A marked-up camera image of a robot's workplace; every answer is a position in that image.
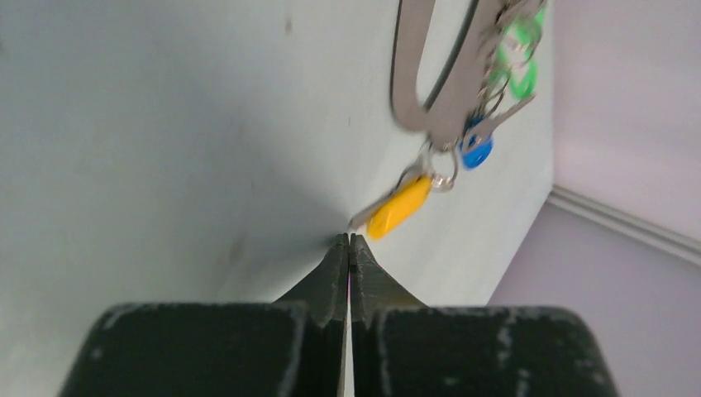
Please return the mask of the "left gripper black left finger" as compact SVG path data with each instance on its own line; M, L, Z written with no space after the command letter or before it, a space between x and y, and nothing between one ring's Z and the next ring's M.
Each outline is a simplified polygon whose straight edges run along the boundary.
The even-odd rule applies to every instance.
M341 396L349 237L272 302L112 306L93 324L63 396Z

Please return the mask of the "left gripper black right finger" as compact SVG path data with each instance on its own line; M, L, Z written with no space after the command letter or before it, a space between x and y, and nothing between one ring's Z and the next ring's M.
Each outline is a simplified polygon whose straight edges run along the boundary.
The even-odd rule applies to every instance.
M429 306L350 237L358 396L616 396L590 328L551 306Z

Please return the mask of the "yellow key tag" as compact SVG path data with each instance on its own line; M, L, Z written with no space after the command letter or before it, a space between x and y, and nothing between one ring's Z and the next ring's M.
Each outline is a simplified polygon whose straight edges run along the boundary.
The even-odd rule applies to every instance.
M432 179L417 178L382 204L367 222L366 234L375 240L385 237L420 209L432 190Z

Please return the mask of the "silver key with yellow tag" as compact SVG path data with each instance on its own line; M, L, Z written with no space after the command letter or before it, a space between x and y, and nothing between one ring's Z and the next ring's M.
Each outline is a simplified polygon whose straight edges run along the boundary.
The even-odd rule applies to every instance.
M370 219L385 205L391 198L395 197L402 189L406 188L417 179L424 176L425 167L420 160L414 161L406 167L399 176L398 182L388 190L384 195L377 198L373 203L369 204L358 213L356 213L348 222L350 230L357 230L368 223Z

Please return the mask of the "blue key tag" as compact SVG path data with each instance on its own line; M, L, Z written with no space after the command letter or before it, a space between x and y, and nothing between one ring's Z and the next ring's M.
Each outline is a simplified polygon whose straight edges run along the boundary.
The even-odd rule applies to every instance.
M465 136L459 144L458 151L461 155L462 164L467 170L474 170L485 162L494 146L492 137L478 142L477 136L471 132L482 120L482 117L476 117L465 124Z

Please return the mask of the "silver key with blue tag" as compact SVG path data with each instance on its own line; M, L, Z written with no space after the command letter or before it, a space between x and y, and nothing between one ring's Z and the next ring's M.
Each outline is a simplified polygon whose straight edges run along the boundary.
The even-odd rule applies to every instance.
M467 154L475 151L479 146L488 143L501 124L526 107L535 97L536 95L533 93L512 105L505 112L501 112L496 116L482 117L480 119L476 118L470 121L465 129L460 152L462 154Z

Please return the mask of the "green key tag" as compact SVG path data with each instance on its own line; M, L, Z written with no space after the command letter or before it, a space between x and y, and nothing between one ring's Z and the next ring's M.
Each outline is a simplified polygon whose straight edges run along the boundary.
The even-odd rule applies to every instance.
M533 57L543 36L544 16L545 8L541 7L532 16L518 17L505 31L502 46L527 58Z
M509 48L501 45L497 49L496 62L489 75L489 83L509 88L515 99L533 94L538 77L534 51L528 48Z

